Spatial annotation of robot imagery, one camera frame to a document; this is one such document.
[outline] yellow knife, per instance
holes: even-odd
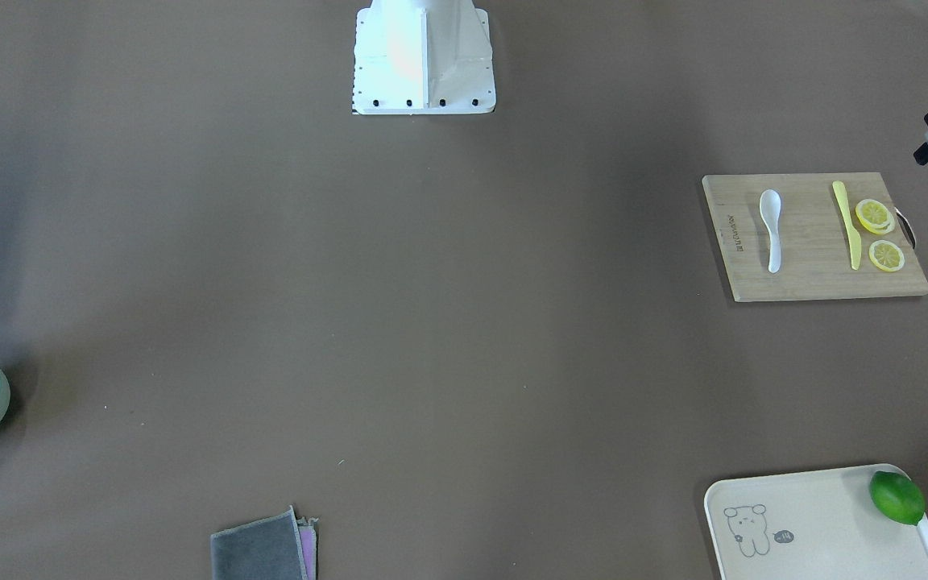
[[[851,206],[847,203],[847,188],[843,181],[833,181],[833,193],[836,194],[836,203],[839,203],[840,214],[843,216],[843,228],[847,231],[847,247],[851,250],[851,269],[861,267],[861,234],[854,229],[851,221]]]

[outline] gray table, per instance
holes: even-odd
[[[469,118],[350,115],[365,5],[0,2],[0,578],[295,502],[324,580],[711,579],[712,481],[928,499],[928,296],[734,304],[699,188],[881,172],[928,275],[928,2],[482,1]]]

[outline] folded towel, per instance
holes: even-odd
[[[304,528],[313,538],[310,548],[316,553],[317,536],[313,521]],[[284,514],[225,529],[210,536],[213,580],[310,580],[307,574],[301,529],[294,507]],[[312,557],[312,568],[316,558]]]

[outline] bear drawing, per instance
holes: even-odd
[[[726,507],[724,513],[729,522],[729,532],[736,537],[739,551],[744,552],[745,557],[769,553],[769,535],[765,533],[769,524],[765,521],[765,507],[761,503],[757,506]]]

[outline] white spoon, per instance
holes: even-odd
[[[780,242],[780,212],[783,201],[774,188],[761,194],[761,219],[768,228],[768,271],[776,274],[783,265],[783,242]]]

